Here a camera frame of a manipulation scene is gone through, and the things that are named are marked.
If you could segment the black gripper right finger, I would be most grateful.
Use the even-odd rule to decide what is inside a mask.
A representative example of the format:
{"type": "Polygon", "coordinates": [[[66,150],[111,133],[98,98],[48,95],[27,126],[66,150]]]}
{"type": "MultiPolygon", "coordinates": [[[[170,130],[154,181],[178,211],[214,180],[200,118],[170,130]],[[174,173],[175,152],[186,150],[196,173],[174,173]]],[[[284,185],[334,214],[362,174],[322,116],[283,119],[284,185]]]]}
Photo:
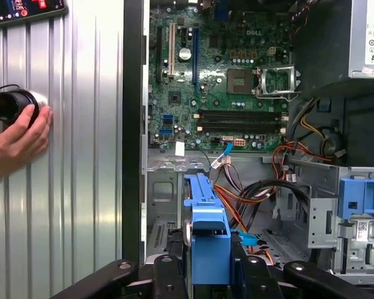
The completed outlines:
{"type": "Polygon", "coordinates": [[[271,272],[264,259],[247,255],[238,233],[231,234],[231,291],[234,298],[374,298],[311,263],[295,260],[271,272]]]}

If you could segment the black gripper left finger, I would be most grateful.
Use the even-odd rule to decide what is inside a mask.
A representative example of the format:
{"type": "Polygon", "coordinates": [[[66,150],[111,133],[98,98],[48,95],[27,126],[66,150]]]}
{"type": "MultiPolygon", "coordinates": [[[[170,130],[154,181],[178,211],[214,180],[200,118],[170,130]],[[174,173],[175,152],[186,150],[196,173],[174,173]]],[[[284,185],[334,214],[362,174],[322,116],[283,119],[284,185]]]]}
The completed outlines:
{"type": "Polygon", "coordinates": [[[61,298],[187,298],[180,260],[159,255],[140,266],[116,260],[53,296],[61,298]]]}

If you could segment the person bare hand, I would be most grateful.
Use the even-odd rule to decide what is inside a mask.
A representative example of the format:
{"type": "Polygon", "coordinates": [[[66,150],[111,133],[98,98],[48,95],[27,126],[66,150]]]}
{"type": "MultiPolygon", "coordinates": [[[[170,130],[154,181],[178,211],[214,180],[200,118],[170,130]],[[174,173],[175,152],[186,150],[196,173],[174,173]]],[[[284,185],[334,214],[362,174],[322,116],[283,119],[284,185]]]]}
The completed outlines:
{"type": "Polygon", "coordinates": [[[0,179],[30,163],[49,144],[53,112],[44,106],[30,125],[34,105],[23,109],[16,122],[0,133],[0,179]]]}

